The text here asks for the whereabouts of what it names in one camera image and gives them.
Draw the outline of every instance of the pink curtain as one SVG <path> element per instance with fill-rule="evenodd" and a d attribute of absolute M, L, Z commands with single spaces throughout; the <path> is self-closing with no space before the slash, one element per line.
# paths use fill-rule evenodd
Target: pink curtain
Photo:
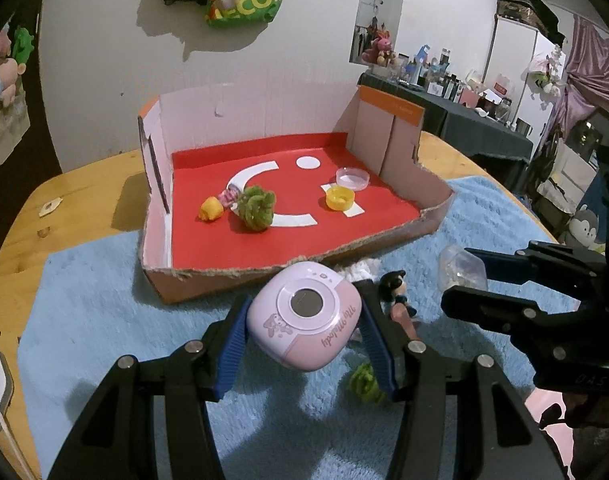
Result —
<path fill-rule="evenodd" d="M 566 139 L 569 131 L 597 108 L 609 113 L 609 39 L 603 40 L 596 28 L 578 15 L 565 72 L 567 84 L 556 103 L 552 123 L 560 126 Z"/>

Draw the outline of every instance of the refrigerator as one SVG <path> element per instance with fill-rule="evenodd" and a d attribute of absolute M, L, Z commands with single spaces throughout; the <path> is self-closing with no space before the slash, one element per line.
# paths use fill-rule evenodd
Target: refrigerator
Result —
<path fill-rule="evenodd" d="M 555 49 L 555 45 L 535 27 L 500 16 L 496 16 L 495 20 L 483 82 L 491 86 L 502 74 L 513 83 L 509 120 L 512 123 L 520 120 L 530 126 L 527 139 L 533 143 L 533 158 L 549 121 L 554 100 L 536 87 L 527 69 L 536 54 L 548 54 Z M 561 60 L 564 66 L 565 54 L 562 54 Z"/>

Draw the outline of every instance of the door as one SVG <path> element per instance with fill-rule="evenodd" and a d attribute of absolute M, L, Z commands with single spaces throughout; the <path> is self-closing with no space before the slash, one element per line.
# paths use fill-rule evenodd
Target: door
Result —
<path fill-rule="evenodd" d="M 41 7 L 42 0 L 23 0 L 9 23 L 11 31 L 17 25 L 28 29 L 35 37 L 35 50 L 31 53 L 27 70 L 22 76 L 31 126 L 13 153 L 0 165 L 0 247 L 31 192 L 46 180 L 62 173 L 42 102 L 38 63 L 38 19 Z"/>

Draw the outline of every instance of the green pipe cleaner ball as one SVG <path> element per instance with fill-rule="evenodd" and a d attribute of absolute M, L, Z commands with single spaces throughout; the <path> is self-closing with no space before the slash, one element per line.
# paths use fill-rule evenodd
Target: green pipe cleaner ball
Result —
<path fill-rule="evenodd" d="M 260 186 L 245 189 L 238 197 L 238 214 L 252 231 L 264 231 L 273 222 L 276 194 Z"/>
<path fill-rule="evenodd" d="M 349 389 L 362 402 L 381 402 L 385 398 L 385 394 L 378 388 L 371 363 L 363 363 L 353 372 L 349 380 Z"/>

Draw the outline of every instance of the blue towel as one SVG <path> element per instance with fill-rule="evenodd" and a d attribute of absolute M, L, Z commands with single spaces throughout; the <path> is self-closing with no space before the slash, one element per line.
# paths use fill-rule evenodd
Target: blue towel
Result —
<path fill-rule="evenodd" d="M 446 356 L 492 355 L 526 396 L 533 388 L 526 357 L 504 335 L 446 318 L 440 310 L 438 254 L 447 244 L 513 253 L 547 236 L 489 180 L 451 181 L 457 198 L 440 229 L 385 251 L 383 271 L 406 269 L 408 298 L 419 311 L 420 336 Z M 117 357 L 167 356 L 222 319 L 240 290 L 180 306 L 164 306 L 142 275 L 139 233 L 124 233 L 52 254 L 18 348 L 27 415 L 43 478 L 85 403 Z M 492 282 L 491 289 L 537 300 L 549 312 L 575 301 L 532 283 Z M 246 288 L 254 293 L 257 288 Z M 317 372 L 281 367 L 250 343 L 233 390 L 208 413 L 228 479 L 384 479 L 403 407 L 365 405 L 346 388 L 351 370 L 366 360 L 345 348 Z M 156 404 L 156 441 L 164 438 L 163 406 Z M 453 467 L 454 410 L 448 406 L 444 478 Z M 158 450 L 160 480 L 171 478 Z"/>

